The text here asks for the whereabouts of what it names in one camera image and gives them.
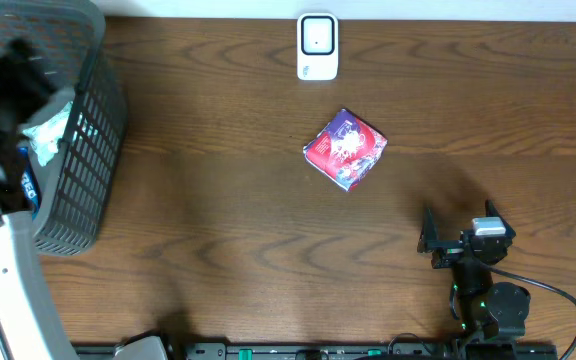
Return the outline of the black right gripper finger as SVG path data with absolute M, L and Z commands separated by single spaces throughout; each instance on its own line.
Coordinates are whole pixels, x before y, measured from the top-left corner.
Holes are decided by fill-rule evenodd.
M 485 201 L 485 214 L 487 217 L 496 217 L 501 219 L 502 215 L 499 213 L 491 199 Z
M 430 253 L 438 247 L 439 236 L 431 209 L 424 209 L 422 228 L 417 245 L 418 253 Z

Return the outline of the red purple snack box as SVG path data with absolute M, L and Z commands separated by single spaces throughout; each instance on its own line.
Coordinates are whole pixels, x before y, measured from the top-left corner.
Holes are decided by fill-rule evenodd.
M 303 148 L 307 163 L 346 192 L 356 187 L 382 156 L 388 139 L 346 108 Z

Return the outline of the mint green wipes packet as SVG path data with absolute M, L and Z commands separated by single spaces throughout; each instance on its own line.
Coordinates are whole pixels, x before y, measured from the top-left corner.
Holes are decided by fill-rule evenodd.
M 33 152 L 40 167 L 46 167 L 59 152 L 59 142 L 64 138 L 73 102 L 67 102 L 49 120 L 21 132 L 19 148 Z

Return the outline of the blue Oreo cookie pack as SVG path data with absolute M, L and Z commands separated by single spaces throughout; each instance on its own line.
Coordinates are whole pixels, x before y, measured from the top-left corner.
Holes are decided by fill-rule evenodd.
M 32 219 L 35 219 L 41 206 L 41 191 L 34 175 L 29 151 L 27 147 L 20 147 L 18 152 L 24 160 L 24 171 L 21 178 L 21 186 L 24 196 L 31 208 Z

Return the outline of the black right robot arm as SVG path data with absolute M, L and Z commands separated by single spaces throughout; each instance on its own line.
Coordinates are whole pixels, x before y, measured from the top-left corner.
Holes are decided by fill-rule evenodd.
M 515 236 L 490 200 L 485 202 L 485 215 L 474 218 L 457 240 L 442 240 L 431 210 L 423 213 L 417 251 L 432 255 L 434 269 L 452 272 L 453 317 L 462 322 L 467 335 L 481 342 L 512 341 L 526 333 L 529 291 L 492 279 L 492 267 L 508 255 Z

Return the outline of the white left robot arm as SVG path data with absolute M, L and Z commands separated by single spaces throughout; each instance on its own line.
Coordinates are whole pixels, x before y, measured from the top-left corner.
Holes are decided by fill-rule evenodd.
M 115 347 L 76 347 L 63 328 L 21 187 L 27 161 L 17 149 L 19 128 L 55 91 L 33 55 L 32 45 L 21 38 L 0 51 L 0 359 L 167 359 L 168 347 L 158 335 Z

